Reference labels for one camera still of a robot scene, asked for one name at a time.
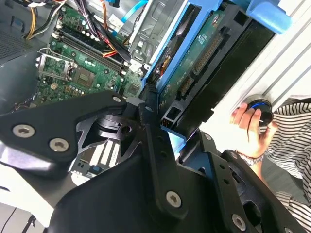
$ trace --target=mounting hole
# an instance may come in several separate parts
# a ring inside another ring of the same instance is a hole
[[[163,137],[161,137],[161,136],[158,136],[157,139],[158,139],[160,142],[164,142],[164,139],[163,139]]]
[[[165,153],[164,151],[161,151],[161,152],[160,152],[160,155],[161,155],[163,158],[166,158],[166,157],[167,157],[167,153]]]
[[[227,185],[230,184],[229,180],[224,179],[224,182],[225,182]]]
[[[132,131],[132,128],[129,127],[129,126],[122,126],[122,128],[121,128],[121,133],[122,134],[129,133],[131,131]]]

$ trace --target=motherboard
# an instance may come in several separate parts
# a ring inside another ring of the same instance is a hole
[[[56,28],[58,35],[37,60],[40,77],[32,107],[103,90],[138,97],[142,74],[132,72],[118,56],[103,58],[106,48],[90,36],[82,15],[63,6]]]

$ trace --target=hex bolt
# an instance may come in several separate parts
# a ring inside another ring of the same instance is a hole
[[[244,232],[246,230],[246,224],[244,222],[244,220],[236,214],[232,215],[232,221],[234,223],[234,225],[240,229],[240,231]]]
[[[287,228],[287,227],[285,227],[285,232],[286,233],[293,233],[293,231],[291,229]]]
[[[151,107],[146,106],[145,108],[146,108],[148,111],[153,112],[153,109],[152,109]]]
[[[181,198],[174,191],[168,191],[166,193],[166,200],[172,207],[179,208],[181,206]]]
[[[234,159],[237,159],[237,158],[238,158],[238,156],[236,155],[236,153],[231,152],[230,154],[231,154],[231,156],[232,156]]]
[[[54,138],[50,141],[49,146],[55,152],[65,152],[69,148],[69,143],[63,138]]]
[[[113,100],[116,101],[116,102],[121,102],[121,99],[116,97],[116,96],[113,97]]]
[[[13,134],[17,137],[28,138],[35,134],[35,129],[30,125],[16,125]]]
[[[205,137],[208,141],[212,140],[212,138],[207,133],[205,134]]]

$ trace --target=wire bundle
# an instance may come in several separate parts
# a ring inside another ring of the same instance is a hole
[[[59,9],[65,4],[65,2],[62,2],[61,4],[58,4],[58,5],[55,5],[50,13],[49,13],[49,16],[48,16],[48,19],[47,21],[40,27],[38,28],[37,30],[35,30],[33,32],[33,34],[29,37],[29,39],[41,34],[41,33],[44,33],[49,27],[50,25],[52,24],[53,20],[55,19],[55,16],[57,15]]]
[[[86,23],[89,26],[90,33],[98,38],[102,43],[107,44],[111,50],[103,54],[103,57],[111,57],[115,54],[119,54],[125,61],[130,62],[131,57],[122,43],[117,41],[109,32],[107,25],[107,9],[103,0],[101,0],[104,8],[104,23],[101,24],[94,15],[87,9],[86,0],[74,0],[79,12],[84,16]]]

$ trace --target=blue plastic tab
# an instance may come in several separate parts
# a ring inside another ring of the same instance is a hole
[[[186,144],[186,137],[184,137],[183,135],[174,132],[173,130],[170,130],[164,126],[161,125],[161,129],[165,130],[166,132],[169,133],[169,137],[170,137],[170,141],[171,141],[171,145],[174,151],[174,154],[177,154],[181,151],[181,149],[183,149],[183,147]]]
[[[161,91],[165,87],[166,83],[168,82],[169,78],[175,72],[179,63],[181,62],[181,60],[185,56],[186,52],[188,51],[190,45],[192,44],[192,42],[194,41],[194,39],[198,35],[199,31],[201,30],[201,28],[202,28],[203,24],[205,23],[209,13],[211,11],[216,11],[221,3],[222,3],[222,0],[204,0],[204,1],[202,1],[202,0],[188,0],[187,1],[187,4],[186,4],[182,14],[180,15],[178,21],[176,22],[175,27],[172,29],[171,34],[169,35],[164,46],[162,47],[159,55],[155,59],[155,62],[152,63],[151,69],[149,69],[149,71],[147,72],[147,74],[143,78],[142,87],[145,86],[147,77],[150,75],[151,71],[154,69],[155,65],[157,64],[160,56],[162,55],[162,53],[163,53],[164,49],[166,48],[169,40],[171,39],[173,33],[175,32],[180,20],[182,19],[183,15],[185,14],[188,6],[190,4],[201,6],[201,11],[200,11],[199,15],[197,16],[196,20],[194,21],[192,27],[190,28],[190,30],[189,30],[186,38],[184,39],[183,43],[179,47],[176,55],[172,59],[172,61],[171,61],[170,65],[168,66],[166,72],[162,76],[161,80],[158,82],[157,89],[158,89],[159,93],[161,93]]]
[[[248,16],[269,28],[282,34],[292,25],[292,19],[278,7],[278,0],[231,0],[242,7]]]

